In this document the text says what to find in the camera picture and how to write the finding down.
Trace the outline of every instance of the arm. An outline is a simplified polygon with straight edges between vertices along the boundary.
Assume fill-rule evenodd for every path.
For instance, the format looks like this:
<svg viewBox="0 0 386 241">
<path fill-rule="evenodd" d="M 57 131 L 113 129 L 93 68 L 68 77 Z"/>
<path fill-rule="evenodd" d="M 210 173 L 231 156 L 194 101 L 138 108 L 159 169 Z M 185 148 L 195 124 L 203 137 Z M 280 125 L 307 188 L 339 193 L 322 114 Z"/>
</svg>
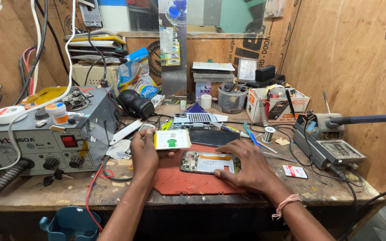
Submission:
<svg viewBox="0 0 386 241">
<path fill-rule="evenodd" d="M 239 174 L 217 169 L 214 175 L 249 192 L 264 194 L 277 208 L 293 191 L 273 172 L 258 146 L 248 141 L 235 140 L 215 151 L 232 153 L 242 164 Z M 301 202 L 290 202 L 282 209 L 282 215 L 299 241 L 334 241 L 330 233 L 303 207 Z"/>
<path fill-rule="evenodd" d="M 99 236 L 99 241 L 133 240 L 145 201 L 153 189 L 159 158 L 174 156 L 173 152 L 157 152 L 153 130 L 137 132 L 130 143 L 133 179 Z"/>
</svg>

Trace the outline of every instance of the blue triangular stand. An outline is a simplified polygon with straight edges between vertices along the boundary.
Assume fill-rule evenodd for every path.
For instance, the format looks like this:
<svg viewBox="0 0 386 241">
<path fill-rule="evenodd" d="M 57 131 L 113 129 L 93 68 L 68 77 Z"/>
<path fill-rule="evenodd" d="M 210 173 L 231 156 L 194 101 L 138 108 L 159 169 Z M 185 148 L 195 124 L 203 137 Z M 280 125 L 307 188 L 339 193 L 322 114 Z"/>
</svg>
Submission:
<svg viewBox="0 0 386 241">
<path fill-rule="evenodd" d="M 194 103 L 194 105 L 187 108 L 184 113 L 206 113 L 206 111 L 204 111 L 203 108 L 200 107 L 199 103 L 196 102 Z"/>
</svg>

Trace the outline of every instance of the red power switch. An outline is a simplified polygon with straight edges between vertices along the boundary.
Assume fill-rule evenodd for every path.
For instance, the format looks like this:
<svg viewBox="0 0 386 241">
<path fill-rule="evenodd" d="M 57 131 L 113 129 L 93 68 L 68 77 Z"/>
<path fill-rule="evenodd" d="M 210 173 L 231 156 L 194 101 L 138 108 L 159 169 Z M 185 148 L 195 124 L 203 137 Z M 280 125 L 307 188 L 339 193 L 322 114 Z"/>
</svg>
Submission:
<svg viewBox="0 0 386 241">
<path fill-rule="evenodd" d="M 61 135 L 62 143 L 67 148 L 78 147 L 75 136 L 73 135 Z"/>
</svg>

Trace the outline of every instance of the blue bucket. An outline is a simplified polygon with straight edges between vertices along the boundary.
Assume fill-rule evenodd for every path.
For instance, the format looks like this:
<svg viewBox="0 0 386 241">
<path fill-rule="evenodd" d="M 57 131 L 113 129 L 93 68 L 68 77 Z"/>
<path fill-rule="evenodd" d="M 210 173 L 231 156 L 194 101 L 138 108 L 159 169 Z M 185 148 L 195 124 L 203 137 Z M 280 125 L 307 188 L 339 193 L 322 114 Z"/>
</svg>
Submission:
<svg viewBox="0 0 386 241">
<path fill-rule="evenodd" d="M 91 212 L 95 220 L 101 223 L 101 218 Z M 98 225 L 87 209 L 81 207 L 61 208 L 50 224 L 48 218 L 43 217 L 40 228 L 48 233 L 48 241 L 95 241 L 99 236 Z"/>
</svg>

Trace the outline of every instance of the workbench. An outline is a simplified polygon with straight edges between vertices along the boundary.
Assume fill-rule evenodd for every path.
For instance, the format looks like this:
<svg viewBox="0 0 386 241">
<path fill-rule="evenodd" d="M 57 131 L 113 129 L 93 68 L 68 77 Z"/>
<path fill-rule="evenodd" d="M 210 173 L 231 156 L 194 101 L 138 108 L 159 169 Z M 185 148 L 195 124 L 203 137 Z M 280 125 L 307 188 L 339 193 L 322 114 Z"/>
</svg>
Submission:
<svg viewBox="0 0 386 241">
<path fill-rule="evenodd" d="M 162 105 L 156 107 L 156 113 L 173 115 L 180 111 L 180 106 Z M 247 121 L 250 122 L 245 111 L 238 114 L 225 114 L 211 108 L 207 112 L 215 114 L 228 115 L 229 121 Z M 152 117 L 150 120 L 156 120 L 157 117 Z M 126 122 L 133 122 L 133 118 L 128 118 Z M 241 124 L 228 124 L 238 129 L 243 129 Z M 256 130 L 263 131 L 263 127 L 254 127 Z M 293 136 L 293 132 L 289 129 L 284 129 L 284 132 Z M 273 135 L 273 142 L 269 146 L 276 150 L 279 155 L 293 159 L 289 151 L 288 145 L 281 146 L 275 143 L 275 140 L 283 137 L 284 134 L 276 131 Z M 296 144 L 292 144 L 292 150 L 297 158 L 302 163 L 308 163 L 308 158 Z M 310 208 L 313 207 L 345 207 L 345 211 L 349 210 L 349 206 L 353 201 L 352 193 L 346 183 L 339 180 L 334 180 L 319 176 L 312 172 L 310 167 L 305 167 L 304 170 L 308 175 L 307 179 L 286 177 L 282 165 L 298 166 L 300 164 L 287 162 L 283 160 L 267 159 L 275 171 L 276 175 L 289 186 L 294 193 L 298 193 L 302 199 L 302 203 Z M 108 161 L 106 168 L 111 169 L 115 177 L 130 177 L 132 171 L 129 170 L 131 160 L 117 161 L 111 159 Z M 333 176 L 332 173 L 314 168 L 317 172 Z M 352 173 L 343 170 L 346 177 L 358 184 L 363 185 L 362 188 L 353 187 L 358 204 L 365 203 L 367 200 L 379 195 L 366 181 L 363 183 Z M 63 178 L 62 180 L 54 180 L 48 187 L 37 187 L 30 189 L 37 183 L 42 182 L 44 176 L 30 176 L 17 178 L 7 189 L 0 194 L 0 211 L 56 211 L 65 206 L 85 206 L 85 197 L 88 191 L 94 172 L 78 172 L 71 175 L 75 179 Z M 89 197 L 89 207 L 92 210 L 114 210 L 120 202 L 121 197 L 129 188 L 130 182 L 114 182 L 98 177 L 96 185 L 93 186 Z M 382 203 L 383 199 L 375 201 L 374 204 Z M 147 199 L 145 210 L 147 209 L 172 209 L 172 208 L 270 208 L 271 212 L 275 211 L 272 204 L 262 195 L 247 193 L 243 195 L 178 195 L 164 196 L 160 195 L 156 190 L 153 190 Z"/>
</svg>

